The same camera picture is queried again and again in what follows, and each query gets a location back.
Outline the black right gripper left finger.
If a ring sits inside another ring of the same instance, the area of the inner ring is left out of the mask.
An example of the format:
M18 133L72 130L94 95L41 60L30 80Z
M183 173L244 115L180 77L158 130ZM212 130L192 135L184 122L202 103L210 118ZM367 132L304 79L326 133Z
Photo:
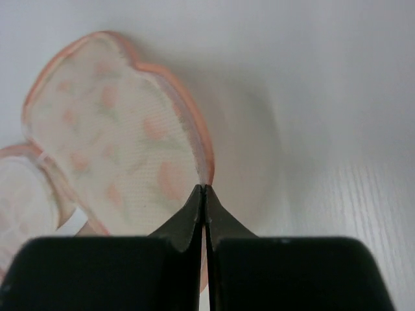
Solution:
M203 188L149 236L29 240L1 285L2 310L197 310Z

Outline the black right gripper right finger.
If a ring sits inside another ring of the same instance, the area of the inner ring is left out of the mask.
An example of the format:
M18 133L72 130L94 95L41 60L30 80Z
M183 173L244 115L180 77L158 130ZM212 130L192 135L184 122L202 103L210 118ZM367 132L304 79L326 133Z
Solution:
M369 249L354 238L259 237L204 190L212 310L393 310Z

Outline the floral mesh laundry bag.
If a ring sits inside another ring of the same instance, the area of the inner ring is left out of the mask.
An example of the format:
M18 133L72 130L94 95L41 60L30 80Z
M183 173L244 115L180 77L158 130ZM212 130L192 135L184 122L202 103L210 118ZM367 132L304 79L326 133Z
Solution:
M41 71L25 142L1 149L1 274L41 236L149 235L213 181L207 126L166 68L112 31L81 37Z

